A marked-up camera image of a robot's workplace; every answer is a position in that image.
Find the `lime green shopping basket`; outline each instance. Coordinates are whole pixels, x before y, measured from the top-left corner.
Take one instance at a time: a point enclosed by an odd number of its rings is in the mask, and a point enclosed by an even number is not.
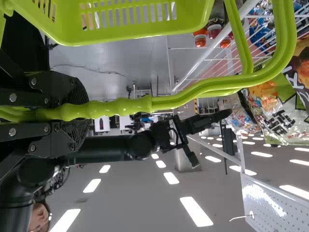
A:
[[[206,25],[214,0],[0,0],[59,44],[76,46],[188,33]]]
[[[160,0],[135,0],[135,2],[133,0],[105,0],[100,2],[0,0],[0,8],[8,15],[13,13],[13,9],[17,10],[58,43],[83,45],[196,30],[207,22],[213,2],[214,0],[175,0],[172,2]],[[171,96],[152,98],[147,95],[134,100],[90,101],[84,105],[66,103],[55,109],[25,110],[24,108],[1,106],[0,117],[14,122],[50,121],[54,119],[71,121],[78,117],[98,118],[102,115],[113,116],[117,114],[124,116],[133,115],[137,112],[152,113],[158,110],[177,108],[194,98],[226,96],[239,91],[241,88],[267,82],[276,77],[287,66],[296,47],[293,1],[272,0],[272,3],[277,35],[276,51],[266,67],[257,72],[253,72],[253,58],[250,54],[235,0],[225,0],[225,7],[242,64],[241,75],[208,78]],[[126,21],[124,21],[124,11],[129,14],[126,15]],[[145,12],[147,11],[148,21],[146,22]],[[106,16],[106,24],[102,21],[104,17],[102,18],[100,15]]]

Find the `bottle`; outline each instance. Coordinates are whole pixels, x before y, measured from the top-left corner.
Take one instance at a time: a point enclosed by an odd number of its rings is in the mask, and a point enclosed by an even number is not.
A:
[[[208,31],[205,28],[201,30],[193,32],[193,36],[195,39],[195,46],[196,47],[205,47],[206,46],[206,36],[208,35]]]
[[[224,0],[215,0],[206,25],[211,40],[215,39],[225,24]]]
[[[220,43],[221,48],[227,48],[231,44],[231,39],[229,36],[226,36]]]
[[[243,0],[236,0],[237,9],[239,10],[243,5]],[[229,22],[227,12],[225,12],[225,24]],[[229,35],[220,43],[221,48],[226,48],[230,45],[231,41],[234,40],[234,34],[231,31]]]

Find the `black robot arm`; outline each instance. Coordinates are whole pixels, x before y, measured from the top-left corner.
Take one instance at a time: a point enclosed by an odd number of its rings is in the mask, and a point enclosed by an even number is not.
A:
[[[33,207],[34,193],[45,186],[64,167],[87,163],[143,160],[153,151],[163,153],[184,149],[192,167],[199,165],[194,152],[188,147],[188,134],[210,128],[211,124],[229,116],[231,110],[213,115],[196,115],[180,120],[175,115],[170,120],[154,123],[150,130],[133,136],[87,138],[81,148],[57,159],[26,159],[0,181],[0,231],[27,232]],[[170,132],[176,144],[170,144]]]

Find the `bolt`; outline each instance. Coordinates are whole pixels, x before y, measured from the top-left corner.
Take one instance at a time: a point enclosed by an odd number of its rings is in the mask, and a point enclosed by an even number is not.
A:
[[[31,84],[32,84],[33,86],[35,86],[35,85],[37,84],[37,79],[36,79],[36,78],[33,78],[33,79],[31,80]]]
[[[55,132],[58,132],[60,130],[59,126],[55,126]]]
[[[9,131],[9,135],[11,137],[15,136],[16,135],[16,129],[15,128],[11,128],[10,131]]]
[[[11,101],[11,102],[15,102],[16,99],[17,99],[17,95],[16,95],[15,93],[12,93],[12,94],[10,95],[10,101]]]
[[[34,144],[32,144],[31,147],[30,147],[30,151],[33,152],[33,151],[35,151],[35,149],[37,149],[37,147]]]

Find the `white panel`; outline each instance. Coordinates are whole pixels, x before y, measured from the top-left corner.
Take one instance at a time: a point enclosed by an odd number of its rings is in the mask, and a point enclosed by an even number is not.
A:
[[[130,119],[130,116],[119,116],[119,128],[121,131],[123,130],[128,130],[128,128],[126,128],[127,125],[130,125],[133,121]]]
[[[278,188],[241,175],[246,222],[258,232],[309,231],[309,202]]]
[[[95,119],[95,132],[110,131],[110,118],[107,116],[102,116]]]

